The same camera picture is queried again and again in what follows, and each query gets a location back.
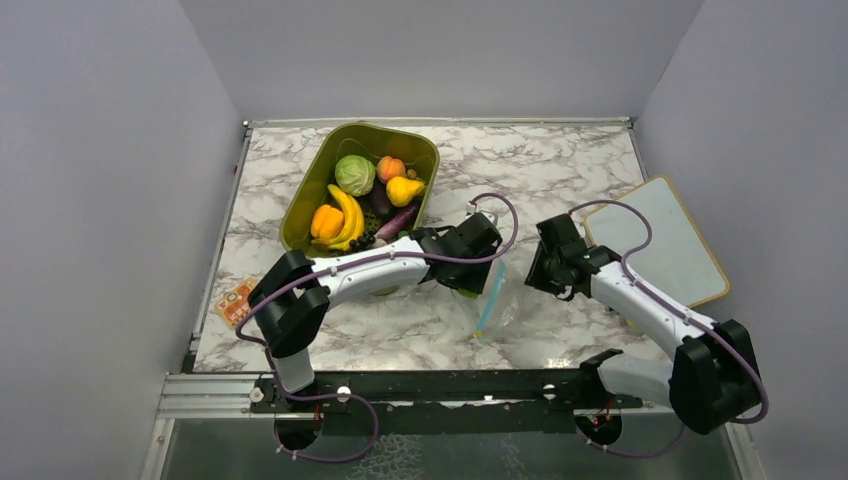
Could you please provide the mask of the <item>clear zip top bag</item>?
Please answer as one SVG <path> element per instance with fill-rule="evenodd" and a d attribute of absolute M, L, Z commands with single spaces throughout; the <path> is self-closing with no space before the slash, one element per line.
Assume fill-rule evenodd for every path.
<path fill-rule="evenodd" d="M 504 339 L 519 329 L 527 314 L 523 278 L 503 258 L 492 262 L 478 299 L 462 298 L 454 290 L 451 294 L 465 315 L 473 338 L 479 343 Z"/>

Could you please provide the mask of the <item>green fake lime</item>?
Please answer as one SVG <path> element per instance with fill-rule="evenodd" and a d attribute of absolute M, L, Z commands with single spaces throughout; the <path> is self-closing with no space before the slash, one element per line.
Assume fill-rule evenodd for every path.
<path fill-rule="evenodd" d="M 480 293 L 476 293 L 466 289 L 457 289 L 455 293 L 462 298 L 467 298 L 471 300 L 476 300 L 480 297 Z"/>

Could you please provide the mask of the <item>dark fake eggplant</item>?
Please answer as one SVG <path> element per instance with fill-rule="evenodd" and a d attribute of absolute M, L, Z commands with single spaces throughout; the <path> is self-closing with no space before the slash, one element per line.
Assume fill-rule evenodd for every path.
<path fill-rule="evenodd" d="M 396 207 L 389 200 L 385 185 L 379 180 L 368 194 L 368 203 L 374 215 L 382 221 L 388 221 L 395 215 Z"/>

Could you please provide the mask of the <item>orange fake peach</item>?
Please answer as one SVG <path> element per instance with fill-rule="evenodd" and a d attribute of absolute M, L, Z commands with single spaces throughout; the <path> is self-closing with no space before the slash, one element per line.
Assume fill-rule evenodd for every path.
<path fill-rule="evenodd" d="M 377 178 L 383 184 L 387 184 L 396 177 L 405 178 L 406 174 L 406 165 L 402 160 L 395 157 L 384 156 L 378 161 L 376 166 Z"/>

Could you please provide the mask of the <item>dark fake grape bunch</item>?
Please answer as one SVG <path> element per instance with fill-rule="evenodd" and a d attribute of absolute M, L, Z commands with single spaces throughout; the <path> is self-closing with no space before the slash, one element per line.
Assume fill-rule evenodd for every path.
<path fill-rule="evenodd" d="M 349 242 L 350 252 L 357 253 L 373 248 L 376 244 L 375 231 L 369 230 Z"/>

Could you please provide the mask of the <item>yellow fake lemon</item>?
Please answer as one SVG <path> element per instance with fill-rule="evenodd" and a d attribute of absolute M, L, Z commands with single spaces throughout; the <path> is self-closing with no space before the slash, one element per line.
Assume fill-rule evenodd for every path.
<path fill-rule="evenodd" d="M 386 183 L 386 194 L 394 207 L 403 208 L 426 191 L 426 184 L 417 179 L 396 176 Z"/>

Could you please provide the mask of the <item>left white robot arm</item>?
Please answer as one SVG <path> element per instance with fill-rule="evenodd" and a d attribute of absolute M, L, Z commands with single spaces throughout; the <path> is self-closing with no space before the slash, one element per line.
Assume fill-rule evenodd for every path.
<path fill-rule="evenodd" d="M 279 401 L 294 411 L 313 401 L 315 372 L 308 348 L 329 310 L 428 281 L 481 293 L 501 242 L 496 215 L 477 211 L 457 226 L 416 229 L 359 253 L 316 259 L 301 250 L 285 253 L 247 298 L 279 379 Z"/>

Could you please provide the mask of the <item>green fake cabbage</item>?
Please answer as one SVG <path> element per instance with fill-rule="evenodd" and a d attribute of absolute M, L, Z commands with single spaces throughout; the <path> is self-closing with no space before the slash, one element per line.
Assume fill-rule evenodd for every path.
<path fill-rule="evenodd" d="M 376 176 L 374 164 L 360 155 L 346 155 L 335 166 L 336 185 L 354 197 L 367 195 L 373 188 Z"/>

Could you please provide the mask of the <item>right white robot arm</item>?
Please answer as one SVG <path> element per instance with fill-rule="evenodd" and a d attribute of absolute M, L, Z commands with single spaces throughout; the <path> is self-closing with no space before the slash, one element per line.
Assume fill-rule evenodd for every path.
<path fill-rule="evenodd" d="M 604 304 L 647 334 L 670 358 L 647 361 L 605 353 L 584 363 L 579 398 L 600 407 L 616 394 L 671 408 L 689 430 L 708 434 L 726 423 L 757 423 L 769 412 L 751 336 L 738 321 L 716 322 L 639 277 L 627 259 L 590 246 L 568 214 L 537 224 L 540 236 L 526 285 L 570 301 Z"/>

